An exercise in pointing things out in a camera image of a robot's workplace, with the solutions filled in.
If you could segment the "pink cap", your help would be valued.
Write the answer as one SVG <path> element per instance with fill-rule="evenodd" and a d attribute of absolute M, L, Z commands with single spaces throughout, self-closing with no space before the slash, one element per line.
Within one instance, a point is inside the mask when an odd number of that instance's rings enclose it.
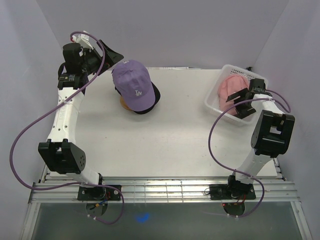
<path fill-rule="evenodd" d="M 227 98 L 242 89 L 249 87 L 249 80 L 239 74 L 231 74 L 226 77 L 218 88 L 219 108 L 222 112 L 234 104 L 234 100 L 227 102 Z"/>

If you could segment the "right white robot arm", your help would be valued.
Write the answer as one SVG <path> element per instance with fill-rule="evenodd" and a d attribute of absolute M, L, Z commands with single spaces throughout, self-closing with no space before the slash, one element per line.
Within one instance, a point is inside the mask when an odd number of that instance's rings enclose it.
<path fill-rule="evenodd" d="M 250 141 L 252 150 L 241 166 L 228 177 L 226 194 L 237 199 L 252 192 L 253 177 L 266 163 L 287 152 L 295 117 L 277 107 L 272 94 L 266 90 L 265 81 L 260 78 L 251 79 L 248 88 L 230 95 L 226 101 L 237 104 L 235 116 L 239 119 L 260 111 Z"/>

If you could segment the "purple cap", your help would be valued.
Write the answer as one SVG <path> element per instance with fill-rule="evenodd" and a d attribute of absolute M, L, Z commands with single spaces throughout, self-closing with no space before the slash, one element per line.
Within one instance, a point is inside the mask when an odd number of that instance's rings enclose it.
<path fill-rule="evenodd" d="M 155 92 L 147 68 L 137 60 L 116 65 L 112 79 L 125 103 L 133 111 L 144 111 L 155 103 Z"/>

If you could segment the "black cap gold logo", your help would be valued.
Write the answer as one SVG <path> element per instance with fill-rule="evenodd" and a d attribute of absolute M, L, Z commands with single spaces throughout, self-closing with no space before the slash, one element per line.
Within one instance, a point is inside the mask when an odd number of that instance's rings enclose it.
<path fill-rule="evenodd" d="M 138 114 L 138 115 L 145 115 L 145 114 L 147 114 L 147 113 L 149 113 L 150 111 L 153 110 L 153 108 L 156 106 L 156 104 L 157 104 L 157 103 L 160 101 L 160 99 L 161 99 L 161 93 L 160 93 L 159 89 L 154 85 L 153 82 L 152 82 L 152 87 L 153 87 L 154 96 L 155 96 L 155 102 L 154 102 L 154 104 L 153 104 L 150 108 L 145 109 L 145 110 L 143 110 L 143 111 L 133 111 L 133 110 L 131 110 L 131 112 L 134 112 L 134 113 L 136 113 L 136 114 Z M 120 91 L 119 91 L 116 87 L 115 87 L 114 89 L 115 89 L 115 90 L 118 92 L 118 94 L 121 96 Z"/>

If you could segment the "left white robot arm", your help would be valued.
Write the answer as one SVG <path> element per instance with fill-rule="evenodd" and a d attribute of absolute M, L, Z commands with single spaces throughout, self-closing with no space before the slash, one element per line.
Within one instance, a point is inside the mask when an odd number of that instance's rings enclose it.
<path fill-rule="evenodd" d="M 89 75 L 99 76 L 124 58 L 102 40 L 99 43 L 104 49 L 103 56 L 86 40 L 63 46 L 64 62 L 58 69 L 58 109 L 46 142 L 38 145 L 38 152 L 51 172 L 91 184 L 88 193 L 95 200 L 106 195 L 106 187 L 99 183 L 100 174 L 86 165 L 86 154 L 76 145 L 78 114 Z"/>

